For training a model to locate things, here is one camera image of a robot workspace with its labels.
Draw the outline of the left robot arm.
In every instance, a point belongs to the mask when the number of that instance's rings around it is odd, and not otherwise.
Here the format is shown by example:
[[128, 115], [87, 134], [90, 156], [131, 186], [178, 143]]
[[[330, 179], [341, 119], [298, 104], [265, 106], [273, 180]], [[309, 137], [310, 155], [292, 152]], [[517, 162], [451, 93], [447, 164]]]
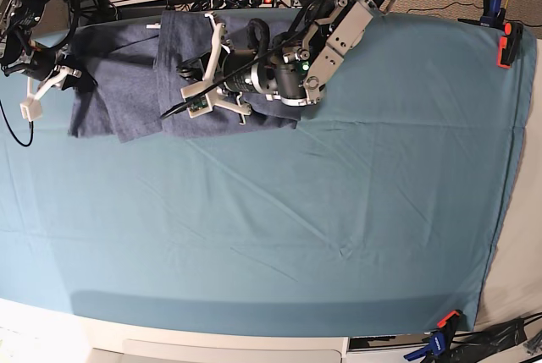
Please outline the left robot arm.
[[312, 0], [277, 36], [271, 36], [267, 22], [251, 19], [245, 50], [233, 47], [225, 23], [209, 13], [211, 50], [179, 67], [181, 77], [194, 81], [181, 88], [183, 101], [161, 117], [187, 112], [197, 118], [222, 108], [236, 113], [243, 124], [252, 114], [246, 94], [289, 107], [316, 105], [345, 55], [360, 42], [371, 21], [386, 15], [395, 1]]

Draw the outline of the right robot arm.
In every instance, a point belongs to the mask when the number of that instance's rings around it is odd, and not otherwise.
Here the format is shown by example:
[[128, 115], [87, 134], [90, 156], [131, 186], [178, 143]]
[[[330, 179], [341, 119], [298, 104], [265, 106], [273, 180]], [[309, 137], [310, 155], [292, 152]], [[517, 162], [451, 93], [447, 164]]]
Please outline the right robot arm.
[[69, 10], [70, 23], [60, 41], [48, 47], [33, 39], [33, 30], [51, 1], [1, 1], [1, 72], [5, 76], [22, 74], [30, 83], [37, 81], [41, 93], [51, 87], [89, 93], [96, 87], [96, 81], [69, 53], [82, 14], [80, 0], [63, 0]]

